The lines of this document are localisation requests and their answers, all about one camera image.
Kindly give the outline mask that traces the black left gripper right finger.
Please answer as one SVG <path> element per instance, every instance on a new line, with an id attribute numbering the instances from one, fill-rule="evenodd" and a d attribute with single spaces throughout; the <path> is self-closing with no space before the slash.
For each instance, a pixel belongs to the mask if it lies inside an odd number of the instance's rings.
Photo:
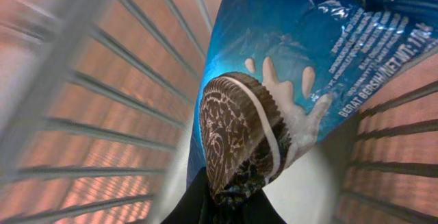
<path id="1" fill-rule="evenodd" d="M 241 224 L 285 224 L 263 190 L 243 202 L 236 210 L 235 220 Z"/>

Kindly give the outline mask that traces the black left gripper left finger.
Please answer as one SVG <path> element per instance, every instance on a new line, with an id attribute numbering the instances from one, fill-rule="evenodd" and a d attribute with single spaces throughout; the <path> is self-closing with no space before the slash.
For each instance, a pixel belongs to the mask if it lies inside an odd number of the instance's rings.
<path id="1" fill-rule="evenodd" d="M 213 224 L 215 210 L 206 168 L 203 167 L 161 224 Z"/>

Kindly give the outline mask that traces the blue Oreo cookie pack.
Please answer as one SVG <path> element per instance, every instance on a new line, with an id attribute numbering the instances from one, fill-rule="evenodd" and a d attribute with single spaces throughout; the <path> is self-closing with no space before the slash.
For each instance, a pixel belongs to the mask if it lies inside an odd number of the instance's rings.
<path id="1" fill-rule="evenodd" d="M 437 0 L 222 0 L 188 178 L 235 207 L 437 46 Z"/>

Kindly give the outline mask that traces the dark grey plastic basket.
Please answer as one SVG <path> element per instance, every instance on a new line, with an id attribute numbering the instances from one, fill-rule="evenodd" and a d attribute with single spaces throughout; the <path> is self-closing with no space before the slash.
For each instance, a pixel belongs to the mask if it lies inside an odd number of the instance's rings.
<path id="1" fill-rule="evenodd" d="M 1 222 L 161 223 L 222 0 L 1 0 Z M 264 191 L 285 223 L 437 222 L 437 46 Z"/>

